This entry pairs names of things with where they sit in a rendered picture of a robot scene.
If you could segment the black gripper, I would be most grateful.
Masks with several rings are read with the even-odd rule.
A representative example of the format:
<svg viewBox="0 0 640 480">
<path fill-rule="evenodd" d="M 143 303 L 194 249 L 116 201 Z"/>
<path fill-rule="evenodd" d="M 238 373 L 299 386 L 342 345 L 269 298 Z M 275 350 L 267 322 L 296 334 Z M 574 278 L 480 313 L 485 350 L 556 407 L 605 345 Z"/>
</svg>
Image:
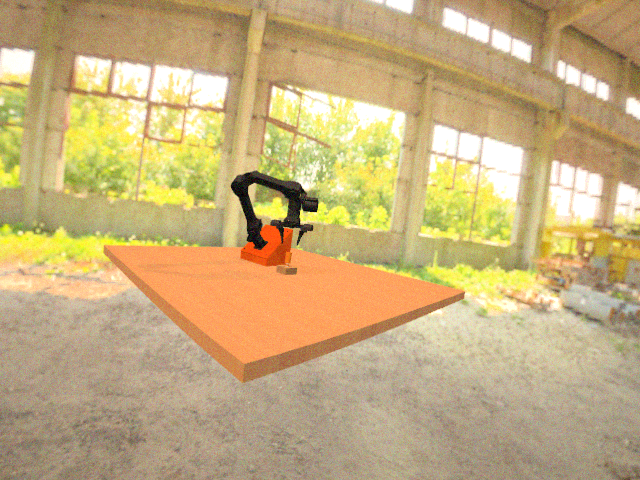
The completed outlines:
<svg viewBox="0 0 640 480">
<path fill-rule="evenodd" d="M 298 215 L 298 218 L 300 218 L 300 211 L 299 210 L 288 209 L 287 213 L 290 213 L 290 216 L 295 216 L 295 214 L 296 214 L 296 215 Z M 278 231 L 280 233 L 281 243 L 283 244 L 283 240 L 284 240 L 283 222 L 281 222 L 281 220 L 271 220 L 270 226 L 276 226 L 276 229 L 278 229 Z M 298 240 L 297 240 L 297 246 L 298 246 L 299 241 L 300 241 L 301 237 L 303 236 L 304 232 L 306 233 L 307 231 L 313 231 L 313 225 L 311 225 L 311 224 L 299 225 L 299 226 L 295 226 L 294 228 L 301 228 L 301 230 L 299 231 L 299 236 L 298 236 Z"/>
</svg>

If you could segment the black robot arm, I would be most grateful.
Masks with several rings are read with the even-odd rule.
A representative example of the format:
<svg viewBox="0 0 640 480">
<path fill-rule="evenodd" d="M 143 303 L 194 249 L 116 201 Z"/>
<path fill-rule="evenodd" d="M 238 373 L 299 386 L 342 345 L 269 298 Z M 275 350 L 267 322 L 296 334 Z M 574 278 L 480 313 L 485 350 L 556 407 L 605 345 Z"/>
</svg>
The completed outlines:
<svg viewBox="0 0 640 480">
<path fill-rule="evenodd" d="M 301 204 L 303 211 L 315 212 L 318 210 L 318 198 L 306 197 L 307 193 L 302 188 L 302 185 L 298 181 L 281 181 L 277 178 L 265 175 L 253 170 L 244 174 L 238 174 L 231 183 L 231 189 L 238 197 L 241 207 L 244 211 L 247 220 L 247 241 L 254 243 L 254 249 L 261 250 L 268 241 L 265 241 L 261 234 L 262 222 L 261 219 L 256 217 L 254 208 L 248 195 L 248 186 L 251 184 L 259 184 L 270 189 L 280 191 L 285 198 L 289 199 L 288 209 L 301 210 Z M 301 194 L 301 196 L 300 196 Z M 298 215 L 287 216 L 284 218 L 283 227 L 294 228 L 300 225 L 300 218 Z"/>
</svg>

